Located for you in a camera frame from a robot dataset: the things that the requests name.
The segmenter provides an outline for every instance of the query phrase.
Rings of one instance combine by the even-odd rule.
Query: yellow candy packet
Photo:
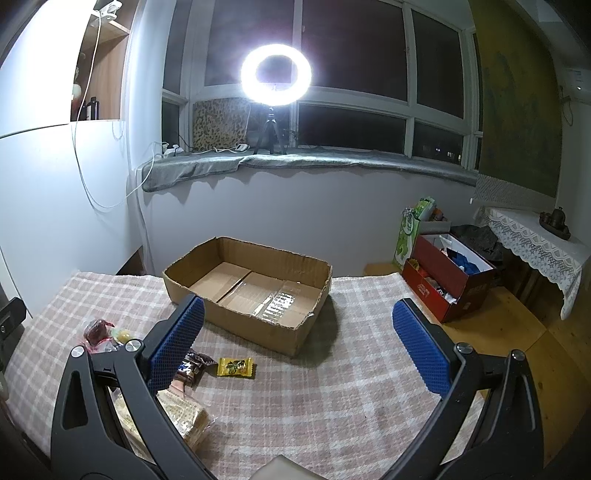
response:
[[[217,364],[218,377],[229,377],[240,375],[241,377],[252,376],[252,358],[220,358]]]

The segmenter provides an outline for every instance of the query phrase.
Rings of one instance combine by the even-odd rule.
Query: gray fabric on window sill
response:
[[[151,161],[142,169],[142,181],[150,171]],[[232,173],[239,167],[250,168],[343,168],[363,167],[428,175],[476,186],[477,172],[461,166],[437,161],[408,158],[383,152],[328,150],[326,148],[290,148],[287,155],[253,155],[252,151],[207,154],[181,154],[154,162],[152,173],[142,188],[145,192],[169,189],[181,182],[202,179],[209,175]]]

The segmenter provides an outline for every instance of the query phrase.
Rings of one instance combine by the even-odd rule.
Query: leopard print fabric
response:
[[[245,98],[218,98],[193,105],[193,148],[236,148],[246,143],[251,103]]]

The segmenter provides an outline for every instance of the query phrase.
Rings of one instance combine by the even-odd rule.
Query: plaid tablecloth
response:
[[[378,479],[439,401],[392,328],[392,306],[404,297],[415,299],[398,274],[335,278],[295,359],[206,323],[194,349],[252,356],[256,377],[205,373],[189,392],[217,415],[202,461],[220,480],[247,479],[279,454],[329,479]],[[49,455],[59,382],[87,321],[104,318],[143,337],[173,310],[161,278],[76,274],[26,329],[8,365],[15,421]],[[482,404],[477,395],[449,458],[462,451]]]

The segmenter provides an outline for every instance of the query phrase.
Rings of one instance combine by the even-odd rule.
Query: blue gripper pad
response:
[[[170,386],[191,345],[203,327],[205,305],[195,297],[150,358],[148,390],[156,395]]]
[[[450,365],[431,335],[402,300],[394,305],[392,322],[428,390],[444,397],[452,387]]]

